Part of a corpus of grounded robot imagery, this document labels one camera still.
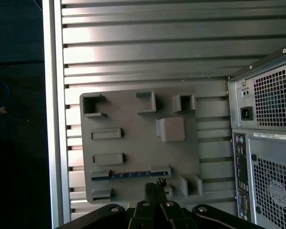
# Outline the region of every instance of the black mechanical arm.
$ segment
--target black mechanical arm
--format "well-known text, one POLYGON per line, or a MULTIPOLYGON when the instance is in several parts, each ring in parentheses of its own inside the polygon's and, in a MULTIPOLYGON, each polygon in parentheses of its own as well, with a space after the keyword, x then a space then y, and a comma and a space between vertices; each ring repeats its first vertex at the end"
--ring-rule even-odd
POLYGON ((192 212, 166 198, 165 179, 145 185, 145 200, 125 210, 108 204, 75 219, 59 229, 262 229, 209 205, 201 204, 192 212))

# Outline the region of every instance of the mesh vent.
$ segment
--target mesh vent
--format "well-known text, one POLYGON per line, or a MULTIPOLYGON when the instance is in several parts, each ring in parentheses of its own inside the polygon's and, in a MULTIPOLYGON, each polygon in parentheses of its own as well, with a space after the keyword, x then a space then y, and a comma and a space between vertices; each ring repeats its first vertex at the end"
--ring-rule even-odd
POLYGON ((285 70, 257 79, 254 83, 257 123, 286 126, 285 70))
POLYGON ((254 176, 256 201, 262 214, 286 229, 286 166, 259 158, 254 176))

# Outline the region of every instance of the corrugated metal panel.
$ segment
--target corrugated metal panel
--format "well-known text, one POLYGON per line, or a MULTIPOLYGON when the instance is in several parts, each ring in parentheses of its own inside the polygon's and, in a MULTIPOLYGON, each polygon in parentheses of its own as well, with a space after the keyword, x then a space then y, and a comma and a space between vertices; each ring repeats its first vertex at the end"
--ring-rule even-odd
POLYGON ((68 150, 61 153, 68 155, 71 219, 99 207, 85 199, 80 94, 180 85, 192 86, 197 97, 204 182, 197 203, 235 214, 225 78, 286 45, 286 0, 62 0, 62 5, 68 150))

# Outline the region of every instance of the rear i/o panel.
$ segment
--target rear i/o panel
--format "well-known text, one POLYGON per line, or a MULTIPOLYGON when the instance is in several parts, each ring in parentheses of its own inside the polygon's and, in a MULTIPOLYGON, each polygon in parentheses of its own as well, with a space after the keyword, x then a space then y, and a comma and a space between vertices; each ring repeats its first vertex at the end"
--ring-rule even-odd
POLYGON ((235 177, 237 183, 237 205, 240 218, 251 222, 250 196, 247 170, 247 148, 245 134, 234 133, 235 177))

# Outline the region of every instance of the computer case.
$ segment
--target computer case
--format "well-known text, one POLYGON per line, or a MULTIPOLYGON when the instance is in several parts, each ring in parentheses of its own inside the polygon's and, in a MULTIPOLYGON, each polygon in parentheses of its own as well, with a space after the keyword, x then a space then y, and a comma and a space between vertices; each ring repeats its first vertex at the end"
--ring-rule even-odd
POLYGON ((239 217, 286 229, 286 47, 229 77, 239 217))

